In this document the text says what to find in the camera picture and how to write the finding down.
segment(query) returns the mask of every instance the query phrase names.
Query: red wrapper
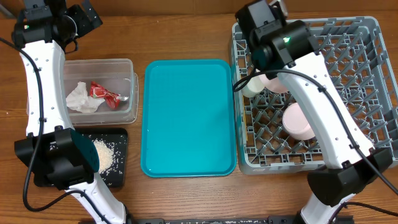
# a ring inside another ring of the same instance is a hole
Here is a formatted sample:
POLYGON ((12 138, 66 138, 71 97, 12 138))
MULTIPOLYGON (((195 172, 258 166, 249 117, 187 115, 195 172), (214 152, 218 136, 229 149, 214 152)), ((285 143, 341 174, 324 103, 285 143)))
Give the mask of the red wrapper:
POLYGON ((91 81, 90 96, 92 98, 104 98, 106 104, 114 110, 119 106, 120 101, 127 100, 127 97, 108 91, 93 81, 91 81))

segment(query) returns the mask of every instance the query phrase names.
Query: white tissue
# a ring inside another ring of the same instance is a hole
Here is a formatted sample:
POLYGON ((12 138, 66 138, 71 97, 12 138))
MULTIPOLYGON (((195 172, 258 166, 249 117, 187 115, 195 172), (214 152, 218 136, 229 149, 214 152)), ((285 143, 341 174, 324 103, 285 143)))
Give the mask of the white tissue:
POLYGON ((104 101, 103 98, 88 96, 84 82, 77 83, 77 87, 67 96, 67 106, 82 113, 94 113, 104 101))

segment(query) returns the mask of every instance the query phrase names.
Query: metal grid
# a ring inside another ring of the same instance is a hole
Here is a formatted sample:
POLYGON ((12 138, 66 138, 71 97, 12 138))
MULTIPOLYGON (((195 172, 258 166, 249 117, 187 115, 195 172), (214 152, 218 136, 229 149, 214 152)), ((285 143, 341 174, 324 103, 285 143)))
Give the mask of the metal grid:
MULTIPOLYGON (((398 144, 397 110, 392 110, 397 106, 397 84, 377 21, 372 17, 303 21, 317 38, 332 82, 359 128, 375 147, 392 150, 398 144)), ((231 51, 236 82, 252 69, 237 24, 231 51)), ((290 93, 269 90, 254 98, 235 94, 236 124, 241 128, 239 167, 245 174, 297 172, 323 165, 315 138, 298 141, 284 130, 283 112, 294 102, 290 93)))

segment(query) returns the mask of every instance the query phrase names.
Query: blue tray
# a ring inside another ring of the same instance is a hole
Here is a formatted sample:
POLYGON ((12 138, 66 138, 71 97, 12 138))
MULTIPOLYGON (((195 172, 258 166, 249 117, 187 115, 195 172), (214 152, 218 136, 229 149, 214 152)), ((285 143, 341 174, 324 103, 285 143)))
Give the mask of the blue tray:
POLYGON ((232 78, 222 60, 163 60, 145 72, 141 168, 150 177, 230 174, 232 78))

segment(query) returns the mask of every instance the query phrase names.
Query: wooden table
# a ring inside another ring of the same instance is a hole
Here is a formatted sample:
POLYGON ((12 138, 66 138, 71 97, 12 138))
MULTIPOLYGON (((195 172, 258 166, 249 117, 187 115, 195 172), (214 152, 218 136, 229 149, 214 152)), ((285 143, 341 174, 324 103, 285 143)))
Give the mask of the wooden table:
MULTIPOLYGON (((391 64, 398 74, 397 11, 369 11, 378 19, 391 64)), ((303 12, 291 18, 356 16, 354 12, 303 12)), ((243 175, 238 167, 227 177, 153 179, 140 168, 142 96, 146 66, 160 59, 221 58, 229 62, 228 40, 235 23, 232 14, 215 16, 104 17, 103 26, 79 40, 80 49, 67 60, 129 58, 139 76, 140 107, 135 123, 121 125, 129 133, 126 183, 113 189, 136 218, 239 218, 295 214, 311 191, 305 172, 281 175, 243 175)), ((0 21, 0 36, 10 40, 15 21, 0 21)), ((22 204, 26 166, 14 154, 14 141, 25 138, 26 80, 15 50, 0 44, 0 223, 77 223, 90 219, 72 197, 52 208, 28 212, 22 204)), ((385 172, 398 186, 398 169, 385 172)), ((29 189, 29 202, 38 207, 60 195, 56 189, 29 189)), ((355 201, 398 212, 398 197, 380 180, 366 187, 355 201)), ((398 223, 398 219, 365 208, 350 207, 356 223, 398 223)))

